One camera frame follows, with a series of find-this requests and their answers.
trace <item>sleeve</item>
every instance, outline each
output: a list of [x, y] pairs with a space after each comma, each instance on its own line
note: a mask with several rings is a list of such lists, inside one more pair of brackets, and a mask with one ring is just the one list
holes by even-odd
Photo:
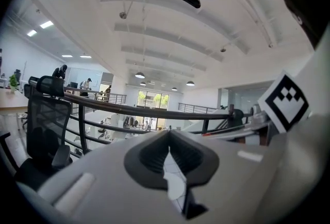
[[58, 68], [55, 69], [55, 71], [53, 72], [52, 77], [57, 77], [57, 75], [58, 75]]

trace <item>office chair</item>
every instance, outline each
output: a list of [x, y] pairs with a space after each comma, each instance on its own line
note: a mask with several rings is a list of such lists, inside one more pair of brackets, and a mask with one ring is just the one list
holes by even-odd
[[[34, 76], [31, 76], [30, 78], [29, 78], [29, 83], [30, 83], [30, 80], [32, 80], [32, 81], [38, 81], [39, 80], [39, 78], [37, 78], [37, 77], [34, 77]], [[30, 96], [32, 95], [32, 93], [33, 94], [39, 94], [39, 95], [43, 95], [43, 93], [41, 93], [41, 92], [38, 92], [38, 91], [36, 91], [35, 89], [31, 89], [31, 85], [30, 84], [25, 84], [24, 85], [24, 87], [23, 87], [23, 91], [24, 91], [24, 96], [26, 97], [26, 98], [30, 98]], [[25, 120], [25, 122], [23, 123], [23, 125], [22, 125], [22, 127], [23, 127], [23, 129], [24, 129], [24, 126], [27, 124], [27, 116], [25, 117], [25, 118], [22, 118], [21, 119], [21, 121], [23, 122], [23, 120]]]
[[[62, 97], [63, 80], [43, 76], [37, 82], [37, 91]], [[49, 177], [72, 162], [70, 147], [64, 144], [65, 129], [71, 111], [69, 102], [33, 94], [28, 102], [26, 145], [28, 158], [20, 168], [5, 143], [9, 133], [0, 135], [0, 143], [16, 169], [15, 180], [37, 190]]]

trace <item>chair headrest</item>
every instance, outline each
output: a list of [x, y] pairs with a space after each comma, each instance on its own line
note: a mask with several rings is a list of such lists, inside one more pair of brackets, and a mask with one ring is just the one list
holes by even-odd
[[63, 97], [63, 85], [63, 79], [45, 75], [38, 80], [36, 89], [41, 93], [54, 95], [56, 97]]
[[30, 83], [30, 81], [38, 81], [39, 80], [39, 78], [37, 78], [37, 77], [34, 77], [34, 76], [31, 76], [30, 78], [29, 78], [29, 81], [28, 81], [28, 83]]

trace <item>potted plant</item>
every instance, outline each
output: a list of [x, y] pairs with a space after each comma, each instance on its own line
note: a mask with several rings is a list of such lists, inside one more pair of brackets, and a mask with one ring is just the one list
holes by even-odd
[[10, 85], [10, 90], [12, 93], [15, 93], [16, 87], [17, 87], [17, 80], [15, 75], [12, 75], [9, 77], [9, 85]]

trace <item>window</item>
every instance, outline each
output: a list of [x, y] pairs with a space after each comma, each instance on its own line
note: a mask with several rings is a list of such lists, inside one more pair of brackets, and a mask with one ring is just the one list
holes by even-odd
[[168, 94], [139, 90], [137, 106], [167, 109], [168, 102]]
[[146, 91], [139, 91], [137, 106], [145, 106]]

